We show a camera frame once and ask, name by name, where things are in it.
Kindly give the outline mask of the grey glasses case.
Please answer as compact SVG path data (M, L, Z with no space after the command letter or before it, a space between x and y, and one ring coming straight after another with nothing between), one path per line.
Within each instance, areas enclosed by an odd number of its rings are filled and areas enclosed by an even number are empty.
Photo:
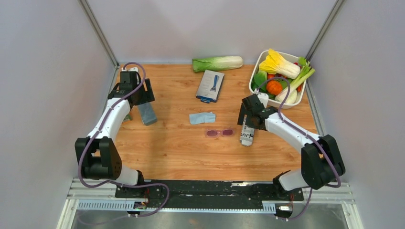
M144 125L149 126L157 122L157 117L151 103L140 104L137 108Z

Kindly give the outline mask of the newspaper print pouch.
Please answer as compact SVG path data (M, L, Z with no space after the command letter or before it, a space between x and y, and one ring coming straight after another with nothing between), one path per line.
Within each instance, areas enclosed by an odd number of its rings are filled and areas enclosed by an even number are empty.
M242 146L249 147L253 144L255 129L248 127L246 125L246 120L247 117L245 116L243 119L239 142Z

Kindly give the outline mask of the pink transparent sunglasses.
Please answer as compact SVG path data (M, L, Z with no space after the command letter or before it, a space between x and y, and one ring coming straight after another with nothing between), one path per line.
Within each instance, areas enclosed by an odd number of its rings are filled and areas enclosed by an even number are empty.
M206 137L217 138L217 137L231 137L234 135L234 130L231 128L227 129L208 129L205 131Z

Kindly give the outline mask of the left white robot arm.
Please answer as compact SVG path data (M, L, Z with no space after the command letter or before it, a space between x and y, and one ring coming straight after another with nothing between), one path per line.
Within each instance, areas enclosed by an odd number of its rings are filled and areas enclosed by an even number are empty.
M123 165L115 146L115 139L123 121L135 106L146 126L157 122L151 106L155 100L149 79L142 79L137 67L122 69L120 81L108 95L107 106L94 129L75 142L78 174L84 179L128 185L128 192L135 198L146 192L143 174Z

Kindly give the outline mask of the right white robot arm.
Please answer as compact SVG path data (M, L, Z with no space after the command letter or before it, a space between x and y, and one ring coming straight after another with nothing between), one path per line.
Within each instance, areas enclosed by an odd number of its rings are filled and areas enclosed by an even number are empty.
M301 155L301 167L281 173L273 179L273 195L286 199L293 189L310 187L318 190L340 186L346 169L337 141L331 135L320 136L307 131L285 117L273 106L265 107L256 94L242 99L238 124L271 132L294 147Z

